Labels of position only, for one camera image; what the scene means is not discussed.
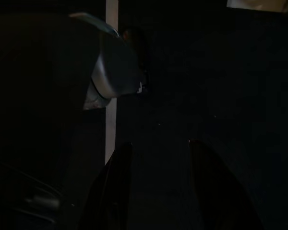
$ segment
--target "dark ground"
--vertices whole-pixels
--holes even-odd
[[[103,1],[70,5],[51,10],[104,19]],[[136,153],[130,229],[202,229],[189,183],[188,138],[223,158],[267,230],[288,229],[288,17],[227,9],[226,1],[194,8],[187,1],[121,0],[120,28],[127,25],[141,27],[150,42],[154,90],[118,99],[117,145],[132,141]],[[104,112],[86,112],[74,132],[60,181],[67,194],[64,229],[74,229],[103,165]],[[33,170],[30,163],[23,170]],[[43,179],[41,171],[35,176]]]

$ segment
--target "white pole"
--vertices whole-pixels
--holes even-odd
[[[106,23],[118,30],[119,26],[119,1],[106,0]],[[106,107],[106,150],[105,164],[108,162],[115,149],[116,136],[116,107],[117,99],[113,98]]]

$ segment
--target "dark background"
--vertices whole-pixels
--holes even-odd
[[[105,2],[4,2],[2,11],[86,11],[104,19]],[[117,145],[132,141],[135,151],[130,229],[202,229],[188,138],[223,158],[267,230],[288,229],[288,15],[229,9],[224,0],[120,0],[119,25],[145,32],[153,89],[118,99]],[[102,109],[85,112],[73,132],[57,182],[67,196],[64,229],[74,229],[102,168],[104,130]],[[41,171],[36,176],[43,179]]]

